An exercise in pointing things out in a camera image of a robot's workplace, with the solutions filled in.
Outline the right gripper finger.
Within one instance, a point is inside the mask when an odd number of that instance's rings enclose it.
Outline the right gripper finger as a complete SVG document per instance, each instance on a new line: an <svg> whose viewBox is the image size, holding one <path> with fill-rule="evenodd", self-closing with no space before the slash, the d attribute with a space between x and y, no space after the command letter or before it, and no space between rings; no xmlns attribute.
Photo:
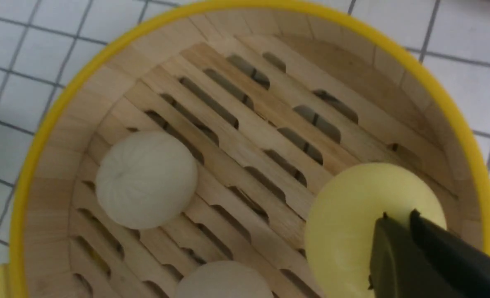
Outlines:
<svg viewBox="0 0 490 298"><path fill-rule="evenodd" d="M490 256L413 210L377 219L369 289L376 298L490 298Z"/></svg>

